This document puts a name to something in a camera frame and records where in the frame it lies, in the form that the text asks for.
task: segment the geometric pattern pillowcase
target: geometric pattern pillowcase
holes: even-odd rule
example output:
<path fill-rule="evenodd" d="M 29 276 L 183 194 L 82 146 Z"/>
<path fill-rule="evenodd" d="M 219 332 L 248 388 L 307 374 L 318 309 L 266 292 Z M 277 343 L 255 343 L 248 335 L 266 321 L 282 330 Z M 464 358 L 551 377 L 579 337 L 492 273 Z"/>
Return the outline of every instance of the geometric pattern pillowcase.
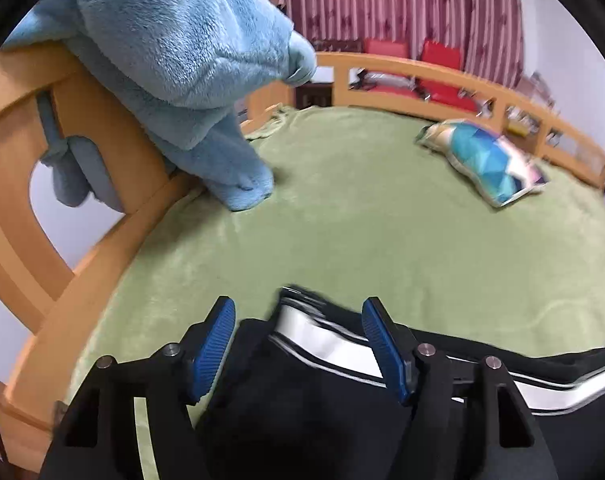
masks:
<path fill-rule="evenodd" d="M 540 193 L 547 184 L 540 168 L 506 137 L 466 120 L 448 120 L 427 126 L 416 142 L 443 153 L 496 208 L 527 193 Z"/>

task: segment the wooden bed rail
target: wooden bed rail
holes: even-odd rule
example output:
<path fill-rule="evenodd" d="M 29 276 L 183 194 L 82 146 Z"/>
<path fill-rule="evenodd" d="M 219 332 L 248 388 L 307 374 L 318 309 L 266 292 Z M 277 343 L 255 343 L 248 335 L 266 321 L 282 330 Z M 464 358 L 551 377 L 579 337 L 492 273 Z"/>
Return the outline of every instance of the wooden bed rail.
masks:
<path fill-rule="evenodd" d="M 62 137 L 98 147 L 125 216 L 70 269 L 29 199 L 32 171 L 48 148 L 35 95 L 47 91 Z M 170 179 L 140 124 L 61 44 L 0 53 L 0 300 L 32 332 L 0 396 L 12 463 L 38 470 L 53 407 L 118 280 L 164 212 L 196 184 Z M 32 449 L 15 433 L 31 432 Z"/>
<path fill-rule="evenodd" d="M 539 121 L 534 149 L 531 150 L 535 156 L 567 169 L 591 186 L 599 189 L 605 186 L 605 150 L 551 110 L 535 104 L 524 95 L 473 75 L 415 60 L 346 52 L 319 52 L 317 55 L 319 66 L 330 66 L 334 69 L 334 106 L 377 108 L 436 121 L 465 118 L 496 132 L 503 132 L 507 126 L 507 108 L 516 106 Z M 349 70 L 352 68 L 413 76 L 476 92 L 483 100 L 493 102 L 492 115 L 489 118 L 476 117 L 457 108 L 420 99 L 351 89 Z M 551 132 L 572 139 L 578 148 L 577 152 L 572 155 L 549 145 L 547 139 Z"/>

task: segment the striped curtain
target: striped curtain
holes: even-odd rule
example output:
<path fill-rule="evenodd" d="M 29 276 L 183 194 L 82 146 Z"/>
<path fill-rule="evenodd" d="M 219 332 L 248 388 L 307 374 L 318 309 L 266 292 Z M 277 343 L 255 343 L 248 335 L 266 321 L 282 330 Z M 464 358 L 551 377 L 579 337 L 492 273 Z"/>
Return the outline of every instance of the striped curtain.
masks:
<path fill-rule="evenodd" d="M 308 40 L 425 39 L 460 48 L 463 69 L 513 88 L 523 66 L 520 0 L 284 0 Z"/>

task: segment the red chair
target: red chair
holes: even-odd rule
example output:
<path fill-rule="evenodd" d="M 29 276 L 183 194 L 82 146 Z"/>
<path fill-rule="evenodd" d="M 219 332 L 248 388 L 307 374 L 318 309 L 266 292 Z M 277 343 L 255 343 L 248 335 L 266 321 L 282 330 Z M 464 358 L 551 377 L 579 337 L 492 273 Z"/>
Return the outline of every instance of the red chair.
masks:
<path fill-rule="evenodd" d="M 377 54 L 378 56 L 402 57 L 403 59 L 409 58 L 409 44 L 401 41 L 385 41 L 367 38 L 364 42 L 364 51 L 366 54 Z M 420 99 L 420 96 L 411 88 L 397 88 L 395 86 L 378 85 L 372 88 L 370 92 L 397 94 L 413 97 L 414 99 Z"/>
<path fill-rule="evenodd" d="M 425 40 L 420 60 L 455 70 L 461 70 L 463 67 L 459 49 L 444 46 L 442 43 L 432 40 Z M 459 95 L 460 89 L 455 86 L 445 85 L 436 81 L 421 80 L 419 88 L 435 103 L 453 106 L 474 114 L 480 112 L 478 103 L 470 97 L 461 97 Z"/>

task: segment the metal screw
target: metal screw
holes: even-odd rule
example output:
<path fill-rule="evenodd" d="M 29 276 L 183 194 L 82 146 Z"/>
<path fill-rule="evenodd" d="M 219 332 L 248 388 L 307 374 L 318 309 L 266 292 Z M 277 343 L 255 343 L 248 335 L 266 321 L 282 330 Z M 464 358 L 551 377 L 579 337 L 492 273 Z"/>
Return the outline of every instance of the metal screw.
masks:
<path fill-rule="evenodd" d="M 111 355 L 103 355 L 96 360 L 96 368 L 100 368 L 104 370 L 105 368 L 109 368 L 116 361 Z"/>
<path fill-rule="evenodd" d="M 502 366 L 502 361 L 493 355 L 485 359 L 485 364 L 492 370 L 498 370 Z"/>
<path fill-rule="evenodd" d="M 180 354 L 180 345 L 178 343 L 167 343 L 162 348 L 162 354 L 167 357 L 173 357 Z"/>
<path fill-rule="evenodd" d="M 419 344 L 419 354 L 424 355 L 425 357 L 431 357 L 436 353 L 436 348 L 434 345 L 430 345 L 429 343 L 421 343 Z"/>

